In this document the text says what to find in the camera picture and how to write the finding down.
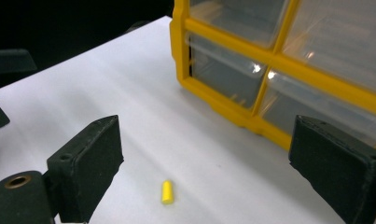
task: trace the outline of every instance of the plastic drawer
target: plastic drawer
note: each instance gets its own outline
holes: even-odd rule
[[[279,31],[286,5],[284,0],[190,0],[190,16],[269,47]]]
[[[376,91],[376,1],[302,0],[284,52]]]
[[[304,115],[331,123],[376,147],[376,116],[368,111],[278,72],[270,71],[267,83],[260,116],[284,132],[292,134],[296,115]]]
[[[191,75],[245,108],[251,107],[266,66],[190,34]]]

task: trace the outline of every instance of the yellow peg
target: yellow peg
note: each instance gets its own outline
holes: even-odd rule
[[[161,202],[170,204],[174,202],[173,184],[170,180],[166,180],[162,184]]]

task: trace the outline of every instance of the table surface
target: table surface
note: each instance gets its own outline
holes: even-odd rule
[[[176,80],[164,17],[0,89],[0,180],[119,115],[125,162],[91,223],[343,223],[287,152],[236,127]],[[161,183],[175,202],[160,202]]]

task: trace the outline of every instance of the yellow frame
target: yellow frame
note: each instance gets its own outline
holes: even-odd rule
[[[177,79],[180,84],[206,101],[216,112],[238,126],[261,134],[282,148],[289,150],[291,136],[273,126],[258,114],[262,98],[267,89],[267,78],[263,78],[258,98],[252,109],[246,109],[232,102],[224,95],[189,75],[189,52],[187,33],[194,33],[212,40],[218,45],[238,52],[255,61],[268,65],[284,74],[326,92],[344,102],[364,108],[376,115],[376,93],[346,82],[329,73],[294,60],[282,52],[289,29],[299,8],[300,0],[289,0],[278,36],[268,49],[250,43],[211,25],[194,20],[189,16],[189,0],[175,0],[173,20],[170,23],[172,54],[175,59]]]

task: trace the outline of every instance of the yellow storage rack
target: yellow storage rack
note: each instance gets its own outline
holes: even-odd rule
[[[376,1],[175,0],[181,85],[289,149],[297,114],[376,147]]]

